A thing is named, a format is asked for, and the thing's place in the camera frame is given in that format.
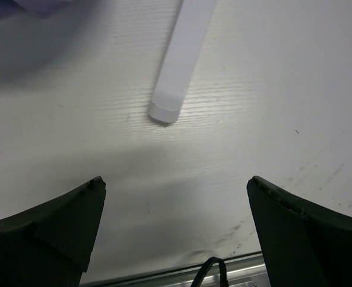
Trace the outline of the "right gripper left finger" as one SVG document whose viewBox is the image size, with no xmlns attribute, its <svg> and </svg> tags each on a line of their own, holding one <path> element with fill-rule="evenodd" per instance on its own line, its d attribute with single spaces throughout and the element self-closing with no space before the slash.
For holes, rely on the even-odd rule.
<svg viewBox="0 0 352 287">
<path fill-rule="evenodd" d="M 106 198 L 101 177 L 0 219 L 0 286 L 79 286 Z"/>
</svg>

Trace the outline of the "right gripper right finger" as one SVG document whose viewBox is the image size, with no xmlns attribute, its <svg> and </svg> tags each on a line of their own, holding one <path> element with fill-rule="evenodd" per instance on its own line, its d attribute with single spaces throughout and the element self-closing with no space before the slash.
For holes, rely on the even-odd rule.
<svg viewBox="0 0 352 287">
<path fill-rule="evenodd" d="M 271 286 L 352 286 L 352 217 L 259 176 L 246 189 Z"/>
</svg>

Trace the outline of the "purple t shirt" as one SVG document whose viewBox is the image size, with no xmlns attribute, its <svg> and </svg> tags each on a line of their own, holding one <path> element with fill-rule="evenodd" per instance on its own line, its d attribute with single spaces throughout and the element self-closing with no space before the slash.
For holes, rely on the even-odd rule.
<svg viewBox="0 0 352 287">
<path fill-rule="evenodd" d="M 40 18 L 47 18 L 70 2 L 61 0 L 0 0 L 0 20 L 18 13 L 30 13 Z"/>
</svg>

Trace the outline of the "white metal clothes rack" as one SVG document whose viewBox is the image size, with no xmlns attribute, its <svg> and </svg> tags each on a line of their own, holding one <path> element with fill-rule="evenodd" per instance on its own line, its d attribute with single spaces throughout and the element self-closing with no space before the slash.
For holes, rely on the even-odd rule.
<svg viewBox="0 0 352 287">
<path fill-rule="evenodd" d="M 149 100 L 152 120 L 178 120 L 215 6 L 216 1 L 182 1 Z"/>
</svg>

